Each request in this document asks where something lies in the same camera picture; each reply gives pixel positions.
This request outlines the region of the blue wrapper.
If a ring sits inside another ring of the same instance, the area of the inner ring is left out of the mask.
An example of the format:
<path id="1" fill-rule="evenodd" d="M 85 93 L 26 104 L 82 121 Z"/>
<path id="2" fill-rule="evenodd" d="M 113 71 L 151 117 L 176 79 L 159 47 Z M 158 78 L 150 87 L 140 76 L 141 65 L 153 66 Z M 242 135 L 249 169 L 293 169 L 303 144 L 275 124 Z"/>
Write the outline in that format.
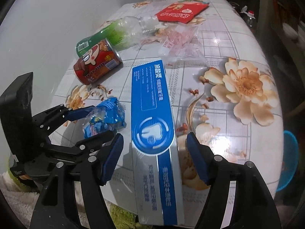
<path id="1" fill-rule="evenodd" d="M 90 138 L 106 131 L 119 131 L 126 127 L 125 110 L 116 97 L 99 103 L 85 117 L 84 138 Z"/>

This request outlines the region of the blue white toothpaste box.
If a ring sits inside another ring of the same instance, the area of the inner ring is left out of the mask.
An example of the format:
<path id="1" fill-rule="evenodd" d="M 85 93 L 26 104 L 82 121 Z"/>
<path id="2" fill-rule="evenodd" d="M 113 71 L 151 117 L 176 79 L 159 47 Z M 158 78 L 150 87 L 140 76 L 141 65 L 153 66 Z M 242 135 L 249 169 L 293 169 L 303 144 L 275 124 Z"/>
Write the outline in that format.
<path id="1" fill-rule="evenodd" d="M 132 69 L 131 143 L 139 222 L 184 224 L 178 147 L 161 60 Z"/>

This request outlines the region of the green plastic bottle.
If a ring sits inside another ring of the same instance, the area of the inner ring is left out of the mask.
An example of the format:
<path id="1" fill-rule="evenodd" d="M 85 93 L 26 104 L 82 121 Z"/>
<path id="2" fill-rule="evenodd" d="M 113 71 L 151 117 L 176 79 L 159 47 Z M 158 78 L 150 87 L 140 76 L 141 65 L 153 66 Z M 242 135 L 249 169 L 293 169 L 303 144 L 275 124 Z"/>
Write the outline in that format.
<path id="1" fill-rule="evenodd" d="M 153 31 L 159 24 L 157 16 L 132 17 L 125 16 L 102 28 L 94 35 L 80 40 L 75 47 L 77 56 L 83 56 L 91 47 L 103 39 L 116 50 L 121 51 L 133 46 L 140 46 L 144 36 Z"/>

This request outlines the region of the blue plastic basket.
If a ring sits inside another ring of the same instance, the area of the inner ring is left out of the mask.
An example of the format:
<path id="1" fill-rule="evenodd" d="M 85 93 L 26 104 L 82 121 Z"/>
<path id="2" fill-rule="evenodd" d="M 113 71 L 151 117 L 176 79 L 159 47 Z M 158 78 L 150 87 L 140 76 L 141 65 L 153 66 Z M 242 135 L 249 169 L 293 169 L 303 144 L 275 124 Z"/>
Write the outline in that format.
<path id="1" fill-rule="evenodd" d="M 295 135 L 284 130 L 284 151 L 282 161 L 282 171 L 277 187 L 277 192 L 285 189 L 296 173 L 299 160 L 299 147 Z"/>

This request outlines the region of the red drink can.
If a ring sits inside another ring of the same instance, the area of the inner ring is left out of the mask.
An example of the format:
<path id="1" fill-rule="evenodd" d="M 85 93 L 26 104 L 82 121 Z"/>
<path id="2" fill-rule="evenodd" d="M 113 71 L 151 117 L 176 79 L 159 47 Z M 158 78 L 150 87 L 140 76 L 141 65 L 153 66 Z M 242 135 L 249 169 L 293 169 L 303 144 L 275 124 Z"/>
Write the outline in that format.
<path id="1" fill-rule="evenodd" d="M 73 69 L 82 84 L 90 85 L 122 63 L 121 57 L 109 40 L 103 39 L 81 56 Z"/>

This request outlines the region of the floral tablecloth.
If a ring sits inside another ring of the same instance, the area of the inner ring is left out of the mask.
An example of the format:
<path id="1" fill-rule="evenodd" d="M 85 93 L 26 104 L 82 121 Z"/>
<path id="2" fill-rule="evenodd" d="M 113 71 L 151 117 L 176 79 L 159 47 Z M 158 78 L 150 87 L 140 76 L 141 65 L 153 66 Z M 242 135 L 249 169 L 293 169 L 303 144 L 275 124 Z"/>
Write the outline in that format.
<path id="1" fill-rule="evenodd" d="M 110 17 L 109 23 L 125 16 L 151 16 L 176 1 L 126 4 Z M 283 119 L 274 78 L 254 35 L 229 2 L 201 1 L 209 3 L 209 7 L 191 21 L 197 26 L 191 41 L 197 57 L 176 62 L 163 60 L 179 149 L 185 150 L 182 139 L 193 129 L 214 154 L 234 163 L 254 162 L 274 197 L 284 146 Z M 119 99 L 125 108 L 127 126 L 122 134 L 126 143 L 117 171 L 102 187 L 102 192 L 108 201 L 132 212 L 136 212 L 136 199 L 132 194 L 130 148 L 131 75 L 133 67 L 161 56 L 159 38 L 164 34 L 156 35 L 154 31 L 146 34 L 148 44 L 120 51 L 123 67 L 104 77 L 95 89 L 82 86 L 73 73 L 78 57 L 72 48 L 71 65 L 50 104 L 53 107 L 64 103 L 77 109 L 81 105 L 96 105 L 107 96 Z M 186 153 L 182 152 L 182 157 L 185 226 L 192 228 L 202 211 L 208 187 L 199 180 Z"/>

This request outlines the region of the clear pink plastic bag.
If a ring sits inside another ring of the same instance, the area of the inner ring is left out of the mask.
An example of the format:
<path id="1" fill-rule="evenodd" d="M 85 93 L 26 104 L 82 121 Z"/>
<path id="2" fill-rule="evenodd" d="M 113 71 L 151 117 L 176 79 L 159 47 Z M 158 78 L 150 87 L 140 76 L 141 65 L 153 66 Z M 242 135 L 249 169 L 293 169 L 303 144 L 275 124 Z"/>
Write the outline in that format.
<path id="1" fill-rule="evenodd" d="M 205 61 L 203 50 L 192 42 L 198 32 L 198 26 L 188 24 L 171 24 L 160 28 L 154 36 L 142 40 L 142 48 L 157 44 L 157 56 L 163 60 Z"/>

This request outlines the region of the red snack packet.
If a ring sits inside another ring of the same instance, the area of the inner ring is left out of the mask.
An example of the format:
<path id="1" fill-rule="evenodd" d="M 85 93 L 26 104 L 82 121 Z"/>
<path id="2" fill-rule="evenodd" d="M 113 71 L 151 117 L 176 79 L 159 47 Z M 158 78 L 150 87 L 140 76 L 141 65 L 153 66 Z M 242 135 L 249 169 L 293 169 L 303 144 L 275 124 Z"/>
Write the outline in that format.
<path id="1" fill-rule="evenodd" d="M 156 16 L 161 22 L 179 22 L 187 24 L 208 7 L 209 3 L 182 1 L 167 6 L 158 12 Z"/>

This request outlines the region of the red cap bottle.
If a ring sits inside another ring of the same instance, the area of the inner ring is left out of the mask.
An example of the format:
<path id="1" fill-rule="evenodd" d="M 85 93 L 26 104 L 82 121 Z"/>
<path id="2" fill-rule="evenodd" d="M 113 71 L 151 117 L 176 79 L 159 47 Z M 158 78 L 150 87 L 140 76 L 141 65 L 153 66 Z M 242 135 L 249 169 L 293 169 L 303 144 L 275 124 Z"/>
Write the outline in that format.
<path id="1" fill-rule="evenodd" d="M 252 31 L 252 33 L 255 34 L 256 27 L 257 27 L 257 21 L 254 16 L 254 12 L 252 10 L 248 10 L 247 6 L 244 6 L 241 9 L 240 14 L 241 14 L 243 20 L 245 21 L 245 23 L 247 24 L 248 28 L 250 29 L 250 31 Z"/>

